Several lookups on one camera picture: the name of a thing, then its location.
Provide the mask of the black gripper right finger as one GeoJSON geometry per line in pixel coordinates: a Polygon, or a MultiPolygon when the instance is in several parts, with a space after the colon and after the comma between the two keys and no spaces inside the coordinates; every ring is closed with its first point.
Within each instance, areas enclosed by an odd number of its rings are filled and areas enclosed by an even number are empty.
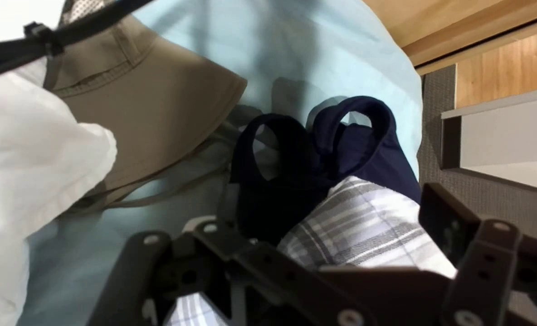
{"type": "Polygon", "coordinates": [[[427,182],[420,222],[458,274],[412,267],[327,267],[323,274],[365,305],[361,326],[536,326],[510,309],[514,291],[537,305],[537,236],[479,218],[445,186],[427,182]]]}

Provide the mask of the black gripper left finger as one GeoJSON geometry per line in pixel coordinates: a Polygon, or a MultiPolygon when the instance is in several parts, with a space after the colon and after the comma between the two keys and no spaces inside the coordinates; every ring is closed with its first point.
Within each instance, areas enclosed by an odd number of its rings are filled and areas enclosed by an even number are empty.
{"type": "Polygon", "coordinates": [[[222,222],[133,235],[88,326],[164,326],[200,292],[227,326],[378,326],[356,294],[222,222]]]}

